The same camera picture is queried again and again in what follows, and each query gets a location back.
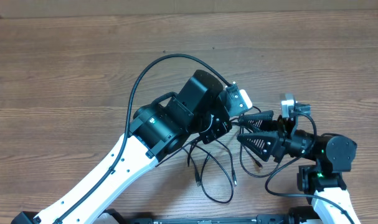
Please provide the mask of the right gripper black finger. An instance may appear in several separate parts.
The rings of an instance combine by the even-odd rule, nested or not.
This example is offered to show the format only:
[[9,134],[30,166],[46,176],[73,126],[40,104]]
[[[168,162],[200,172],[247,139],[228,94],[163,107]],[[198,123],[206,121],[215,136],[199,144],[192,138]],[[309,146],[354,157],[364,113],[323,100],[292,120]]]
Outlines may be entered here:
[[273,115],[274,112],[272,110],[240,115],[238,123],[251,131],[276,131],[278,123],[273,120]]
[[281,146],[277,131],[239,134],[237,140],[262,161],[268,161]]

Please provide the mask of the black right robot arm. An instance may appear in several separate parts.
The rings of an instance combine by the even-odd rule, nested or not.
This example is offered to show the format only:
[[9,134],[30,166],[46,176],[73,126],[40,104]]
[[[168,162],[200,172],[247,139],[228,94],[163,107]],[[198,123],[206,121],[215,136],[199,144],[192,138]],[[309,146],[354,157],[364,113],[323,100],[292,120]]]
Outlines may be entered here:
[[285,223],[359,223],[353,209],[343,173],[349,172],[356,156],[357,144],[335,133],[317,134],[310,105],[283,105],[281,115],[273,119],[272,111],[243,114],[238,125],[248,128],[237,136],[242,146],[261,160],[280,163],[286,155],[292,160],[313,161],[299,166],[296,197],[304,197],[309,207],[293,208]]

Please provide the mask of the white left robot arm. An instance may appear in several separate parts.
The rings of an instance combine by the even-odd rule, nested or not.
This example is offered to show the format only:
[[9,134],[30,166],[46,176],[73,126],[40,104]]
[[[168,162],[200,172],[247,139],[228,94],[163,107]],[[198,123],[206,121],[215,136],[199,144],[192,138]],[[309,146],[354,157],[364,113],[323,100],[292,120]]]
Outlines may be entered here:
[[140,107],[106,157],[71,191],[13,223],[113,223],[105,210],[136,179],[181,148],[192,134],[208,144],[232,128],[230,119],[252,107],[245,90],[223,86],[197,70],[179,93],[169,92]]

